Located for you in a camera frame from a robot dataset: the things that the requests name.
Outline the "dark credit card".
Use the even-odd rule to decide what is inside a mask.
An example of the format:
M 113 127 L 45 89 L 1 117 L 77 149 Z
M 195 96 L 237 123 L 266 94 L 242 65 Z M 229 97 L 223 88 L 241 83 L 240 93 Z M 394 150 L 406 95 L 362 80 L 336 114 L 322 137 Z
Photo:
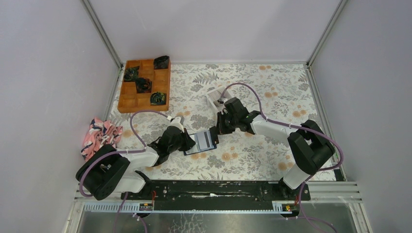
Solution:
M 209 132 L 210 132 L 210 137 L 211 137 L 211 142 L 213 145 L 217 145 L 219 144 L 219 139 L 218 139 L 218 129 L 216 128 L 216 126 L 213 126 L 211 128 L 209 128 Z

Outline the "dark rolled cloth top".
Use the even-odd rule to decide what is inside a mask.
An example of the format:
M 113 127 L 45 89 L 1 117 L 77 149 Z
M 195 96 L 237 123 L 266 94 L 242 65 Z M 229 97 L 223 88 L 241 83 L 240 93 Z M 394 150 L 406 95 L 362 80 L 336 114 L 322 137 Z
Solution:
M 167 55 L 163 55 L 157 57 L 153 60 L 154 70 L 158 69 L 168 69 L 169 68 L 170 57 Z

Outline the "white plastic card box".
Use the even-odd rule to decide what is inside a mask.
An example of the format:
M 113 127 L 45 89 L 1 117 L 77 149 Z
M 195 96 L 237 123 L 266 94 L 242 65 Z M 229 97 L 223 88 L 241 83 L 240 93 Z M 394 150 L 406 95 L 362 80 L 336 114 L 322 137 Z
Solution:
M 219 86 L 206 93 L 206 103 L 214 114 L 221 112 L 224 102 L 233 98 L 230 90 L 225 90 L 224 86 Z

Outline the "floral tablecloth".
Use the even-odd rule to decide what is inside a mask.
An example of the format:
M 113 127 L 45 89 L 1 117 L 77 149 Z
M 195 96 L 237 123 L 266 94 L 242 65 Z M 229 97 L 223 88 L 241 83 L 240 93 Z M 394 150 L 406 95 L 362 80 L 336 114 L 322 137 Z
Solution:
M 182 116 L 189 133 L 209 129 L 216 124 L 216 115 L 206 103 L 206 93 L 219 86 L 249 111 L 263 109 L 270 119 L 319 121 L 302 64 L 174 64 L 167 115 Z M 142 172 L 152 180 L 276 181 L 295 163 L 288 144 L 267 136 L 235 131 L 219 141 L 214 150 L 189 156 L 176 152 Z

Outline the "stack of cards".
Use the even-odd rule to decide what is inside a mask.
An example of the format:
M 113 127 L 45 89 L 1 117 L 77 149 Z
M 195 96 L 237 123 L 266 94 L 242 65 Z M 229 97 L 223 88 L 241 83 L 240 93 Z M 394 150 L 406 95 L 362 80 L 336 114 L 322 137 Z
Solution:
M 215 105 L 217 105 L 217 102 L 216 102 L 217 99 L 223 98 L 222 93 L 219 90 L 215 90 L 215 91 L 209 93 L 209 97 L 210 97 L 212 103 L 215 104 Z

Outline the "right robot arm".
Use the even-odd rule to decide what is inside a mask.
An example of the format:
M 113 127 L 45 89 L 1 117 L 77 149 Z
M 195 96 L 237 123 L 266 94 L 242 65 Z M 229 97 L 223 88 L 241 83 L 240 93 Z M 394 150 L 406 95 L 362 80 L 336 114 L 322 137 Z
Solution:
M 266 118 L 260 111 L 248 111 L 238 98 L 231 98 L 217 113 L 217 130 L 220 135 L 236 129 L 250 134 L 263 135 L 289 144 L 295 164 L 279 181 L 279 195 L 291 200 L 298 187 L 315 175 L 335 153 L 332 143 L 325 137 L 318 124 L 307 120 L 301 125 Z

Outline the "dark rolled cloth middle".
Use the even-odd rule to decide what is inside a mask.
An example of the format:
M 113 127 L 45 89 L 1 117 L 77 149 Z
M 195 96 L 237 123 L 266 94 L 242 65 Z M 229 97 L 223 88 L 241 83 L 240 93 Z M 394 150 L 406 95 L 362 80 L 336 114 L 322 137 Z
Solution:
M 148 78 L 138 77 L 135 81 L 135 85 L 138 94 L 152 92 L 152 81 Z

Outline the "wooden compartment tray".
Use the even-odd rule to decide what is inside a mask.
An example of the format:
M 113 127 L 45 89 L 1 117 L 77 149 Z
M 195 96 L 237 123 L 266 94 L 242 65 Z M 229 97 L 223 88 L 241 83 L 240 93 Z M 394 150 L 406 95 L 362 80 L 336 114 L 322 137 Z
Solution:
M 171 88 L 170 57 L 128 60 L 121 75 L 117 109 L 120 113 L 142 110 L 167 111 Z

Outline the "blue leather card holder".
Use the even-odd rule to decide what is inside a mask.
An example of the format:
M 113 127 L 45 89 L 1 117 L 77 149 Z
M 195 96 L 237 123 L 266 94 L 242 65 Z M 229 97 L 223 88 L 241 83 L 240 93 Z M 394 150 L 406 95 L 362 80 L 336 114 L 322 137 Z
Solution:
M 191 149 L 183 152 L 185 156 L 198 154 L 217 148 L 217 144 L 212 140 L 210 130 L 197 132 L 190 134 L 189 136 L 195 142 L 195 145 Z

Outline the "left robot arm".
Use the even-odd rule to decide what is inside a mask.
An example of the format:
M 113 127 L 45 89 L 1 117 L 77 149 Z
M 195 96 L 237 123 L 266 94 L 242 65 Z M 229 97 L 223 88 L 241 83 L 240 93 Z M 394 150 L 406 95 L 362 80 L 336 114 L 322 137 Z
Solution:
M 138 199 L 149 197 L 151 187 L 140 167 L 158 166 L 175 151 L 188 151 L 196 145 L 185 128 L 168 126 L 145 151 L 120 151 L 102 146 L 76 173 L 79 191 L 85 197 L 103 200 L 113 192 L 132 192 Z

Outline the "dark rolled cloth bottom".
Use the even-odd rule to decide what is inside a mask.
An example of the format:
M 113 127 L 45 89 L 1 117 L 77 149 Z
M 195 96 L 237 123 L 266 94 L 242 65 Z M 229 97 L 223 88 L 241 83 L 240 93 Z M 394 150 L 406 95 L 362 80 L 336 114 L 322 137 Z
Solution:
M 166 105 L 167 94 L 164 92 L 153 92 L 150 96 L 150 105 Z

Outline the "dark rolled cloth left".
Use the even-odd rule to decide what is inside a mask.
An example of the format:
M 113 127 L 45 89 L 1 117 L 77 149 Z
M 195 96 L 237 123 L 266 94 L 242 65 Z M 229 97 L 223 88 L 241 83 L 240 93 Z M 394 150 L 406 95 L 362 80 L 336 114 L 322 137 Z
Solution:
M 124 71 L 123 81 L 124 82 L 135 82 L 138 78 L 140 66 L 129 67 Z

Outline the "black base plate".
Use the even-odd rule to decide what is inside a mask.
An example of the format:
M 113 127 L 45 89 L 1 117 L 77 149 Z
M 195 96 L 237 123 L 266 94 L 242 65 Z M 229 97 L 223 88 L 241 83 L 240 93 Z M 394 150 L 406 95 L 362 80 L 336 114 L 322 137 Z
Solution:
M 156 211 L 273 211 L 275 204 L 293 206 L 310 200 L 283 182 L 150 180 L 136 171 L 124 176 L 115 191 L 128 200 L 148 200 Z

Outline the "pink patterned cloth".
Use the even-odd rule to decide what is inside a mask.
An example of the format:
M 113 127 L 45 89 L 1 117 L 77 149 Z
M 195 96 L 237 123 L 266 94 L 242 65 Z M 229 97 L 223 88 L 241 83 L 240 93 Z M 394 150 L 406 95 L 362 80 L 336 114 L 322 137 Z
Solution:
M 116 148 L 122 133 L 122 126 L 117 126 L 110 120 L 102 121 L 98 117 L 93 118 L 83 139 L 82 157 L 87 162 L 104 145 L 111 145 Z

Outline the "dark rolled cloth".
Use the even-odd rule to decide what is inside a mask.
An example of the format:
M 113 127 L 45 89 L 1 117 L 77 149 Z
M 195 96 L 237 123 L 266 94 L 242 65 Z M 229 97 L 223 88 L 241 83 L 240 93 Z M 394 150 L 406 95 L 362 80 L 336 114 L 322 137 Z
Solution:
M 157 57 L 153 60 L 154 70 L 158 69 L 168 69 L 169 68 L 170 57 L 167 55 L 163 55 Z
M 148 78 L 138 77 L 135 81 L 135 85 L 138 94 L 152 92 L 152 81 Z
M 138 78 L 140 66 L 129 67 L 124 71 L 123 81 L 124 82 L 135 82 Z
M 166 105 L 167 94 L 164 92 L 153 92 L 150 96 L 150 105 Z

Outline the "white striped credit card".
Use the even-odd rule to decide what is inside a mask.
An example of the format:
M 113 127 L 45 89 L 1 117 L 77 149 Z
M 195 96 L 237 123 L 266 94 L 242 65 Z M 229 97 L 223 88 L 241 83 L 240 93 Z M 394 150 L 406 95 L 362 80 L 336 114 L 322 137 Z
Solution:
M 195 134 L 195 142 L 198 152 L 203 152 L 207 150 L 212 150 L 215 148 L 215 145 L 211 142 L 210 132 L 203 131 Z

